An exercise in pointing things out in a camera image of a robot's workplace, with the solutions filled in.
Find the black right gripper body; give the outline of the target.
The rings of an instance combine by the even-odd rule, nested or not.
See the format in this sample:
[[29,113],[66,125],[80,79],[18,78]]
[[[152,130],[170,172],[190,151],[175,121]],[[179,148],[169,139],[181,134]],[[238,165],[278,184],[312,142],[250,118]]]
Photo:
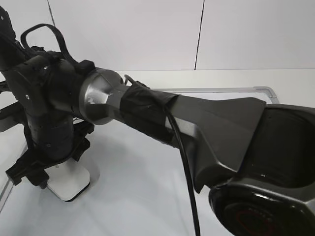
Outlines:
[[74,125],[73,148],[71,152],[60,160],[52,160],[39,151],[27,150],[20,158],[29,159],[31,161],[31,173],[45,170],[52,166],[63,163],[69,159],[79,161],[82,154],[90,148],[91,143],[86,135],[94,132],[95,126],[88,122],[80,122]]

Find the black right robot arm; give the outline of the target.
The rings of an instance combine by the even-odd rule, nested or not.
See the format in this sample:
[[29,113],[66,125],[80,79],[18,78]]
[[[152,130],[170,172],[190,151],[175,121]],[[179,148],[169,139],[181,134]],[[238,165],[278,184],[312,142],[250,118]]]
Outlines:
[[28,149],[6,171],[46,188],[49,167],[78,161],[86,135],[111,120],[179,149],[189,193],[210,188],[218,220],[236,236],[315,233],[315,110],[256,98],[212,101],[126,82],[91,61],[2,59],[1,130],[21,123]]

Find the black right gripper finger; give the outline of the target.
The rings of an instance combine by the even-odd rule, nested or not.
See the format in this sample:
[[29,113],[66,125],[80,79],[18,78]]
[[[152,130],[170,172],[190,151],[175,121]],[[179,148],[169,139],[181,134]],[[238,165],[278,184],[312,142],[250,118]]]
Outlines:
[[49,175],[44,170],[40,170],[39,172],[28,174],[27,179],[33,186],[45,189],[47,187]]
[[19,158],[5,173],[13,185],[17,186],[21,183],[23,177],[31,173],[31,170],[31,161],[29,159]]

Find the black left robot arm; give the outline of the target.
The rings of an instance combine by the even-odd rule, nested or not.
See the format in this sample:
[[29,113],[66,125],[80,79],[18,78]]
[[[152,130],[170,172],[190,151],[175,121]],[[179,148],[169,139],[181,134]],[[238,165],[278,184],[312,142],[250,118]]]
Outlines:
[[0,7],[0,70],[9,70],[28,58],[26,51],[16,40],[8,12]]

